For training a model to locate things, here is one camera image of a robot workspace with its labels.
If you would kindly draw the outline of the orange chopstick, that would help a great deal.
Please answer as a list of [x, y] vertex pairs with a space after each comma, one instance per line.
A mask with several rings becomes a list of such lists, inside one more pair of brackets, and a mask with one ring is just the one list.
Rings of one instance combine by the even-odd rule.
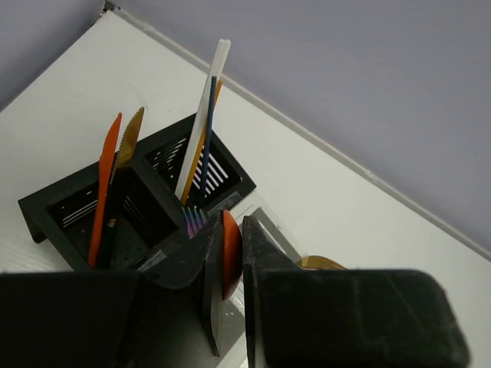
[[[222, 87], [222, 81], [220, 79], [218, 79], [217, 76], [213, 76], [211, 78], [210, 99], [209, 99], [209, 107], [208, 107], [207, 114], [214, 110], [216, 102], [219, 98], [221, 87]], [[184, 187], [183, 195], [182, 195], [181, 200], [180, 200], [182, 205], [185, 205], [187, 203], [187, 199], [189, 197], [189, 191], [191, 189], [194, 174], [196, 172], [196, 167], [197, 167], [198, 162], [199, 162], [200, 154], [203, 150], [203, 146], [204, 146], [205, 139], [206, 139], [207, 121], [208, 121], [208, 115], [206, 115], [205, 126], [203, 127], [202, 133], [200, 135], [198, 146], [196, 148], [196, 152], [195, 152], [194, 157], [193, 157], [193, 161], [191, 164], [189, 175], [187, 177], [186, 185]]]

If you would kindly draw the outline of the orange plastic spoon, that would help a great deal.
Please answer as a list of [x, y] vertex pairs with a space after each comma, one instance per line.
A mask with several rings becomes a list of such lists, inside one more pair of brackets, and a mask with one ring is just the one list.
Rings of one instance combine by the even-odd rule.
[[228, 210], [223, 220], [223, 283], [222, 298], [230, 299], [242, 277], [242, 235], [236, 220]]

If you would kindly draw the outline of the iridescent blue purple fork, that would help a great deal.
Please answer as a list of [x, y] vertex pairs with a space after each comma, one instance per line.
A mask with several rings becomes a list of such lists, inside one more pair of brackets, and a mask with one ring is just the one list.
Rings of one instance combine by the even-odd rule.
[[199, 230], [206, 224], [205, 212], [199, 207], [182, 207], [183, 217], [186, 222], [187, 234], [193, 238]]

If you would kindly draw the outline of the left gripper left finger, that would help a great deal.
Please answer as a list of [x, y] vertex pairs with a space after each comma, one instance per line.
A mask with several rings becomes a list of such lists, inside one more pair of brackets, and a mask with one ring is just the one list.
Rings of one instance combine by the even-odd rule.
[[213, 367], [223, 220], [155, 267], [1, 276], [3, 367]]

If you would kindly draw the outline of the gold knife black handle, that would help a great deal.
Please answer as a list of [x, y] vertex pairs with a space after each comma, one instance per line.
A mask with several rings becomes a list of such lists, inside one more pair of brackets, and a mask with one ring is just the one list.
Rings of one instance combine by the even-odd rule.
[[97, 267], [99, 269], [108, 269], [110, 267], [117, 229], [117, 217], [123, 208], [127, 195], [131, 160], [136, 149], [144, 111], [145, 108], [140, 107], [132, 116], [120, 142], [104, 208], [104, 227], [102, 229], [100, 250], [97, 254]]

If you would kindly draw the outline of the white chopstick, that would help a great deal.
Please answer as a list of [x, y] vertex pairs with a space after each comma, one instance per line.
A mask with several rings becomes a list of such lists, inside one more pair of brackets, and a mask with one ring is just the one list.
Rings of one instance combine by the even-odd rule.
[[211, 136], [207, 131], [213, 121], [218, 82], [225, 66], [230, 47], [231, 41], [229, 39], [219, 40], [199, 101], [198, 110], [193, 121], [186, 152], [183, 158], [183, 164], [180, 169], [175, 189], [175, 194], [183, 205], [187, 202], [199, 157], [203, 145], [205, 144], [205, 139], [207, 136]]
[[192, 169], [192, 164], [196, 150], [198, 149], [199, 139], [202, 135], [205, 126], [205, 115], [208, 111], [208, 105], [210, 101], [210, 88], [212, 77], [219, 78], [224, 68], [231, 41], [229, 39], [220, 39], [217, 44], [213, 62], [209, 68], [206, 82], [204, 84], [203, 93], [199, 101], [198, 110], [195, 115], [191, 134], [188, 139], [188, 145], [183, 158], [183, 164], [181, 166], [180, 174], [177, 180], [175, 194], [179, 199], [183, 199], [183, 193], [185, 192], [186, 182]]

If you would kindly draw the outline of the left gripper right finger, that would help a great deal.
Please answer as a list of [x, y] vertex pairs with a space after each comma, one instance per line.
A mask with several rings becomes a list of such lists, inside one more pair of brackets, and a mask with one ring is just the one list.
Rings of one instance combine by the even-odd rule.
[[446, 293], [411, 269], [301, 268], [258, 219], [242, 222], [251, 367], [467, 367]]

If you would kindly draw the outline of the gold ornate fork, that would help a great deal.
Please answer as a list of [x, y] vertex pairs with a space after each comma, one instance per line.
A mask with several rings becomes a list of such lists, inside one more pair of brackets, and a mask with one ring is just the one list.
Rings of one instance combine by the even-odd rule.
[[319, 255], [310, 255], [302, 258], [297, 265], [305, 269], [313, 270], [346, 270], [341, 264]]

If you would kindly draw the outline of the orange plastic knife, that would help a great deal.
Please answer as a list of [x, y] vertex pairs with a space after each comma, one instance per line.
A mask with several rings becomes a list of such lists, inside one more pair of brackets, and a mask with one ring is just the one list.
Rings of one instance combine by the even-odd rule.
[[88, 253], [88, 264], [92, 268], [96, 267], [97, 256], [101, 243], [105, 201], [107, 197], [107, 189], [109, 186], [110, 176], [112, 173], [112, 165], [114, 161], [114, 154], [120, 131], [121, 120], [122, 113], [119, 113], [107, 132], [98, 163], [97, 206], [94, 215], [91, 243]]

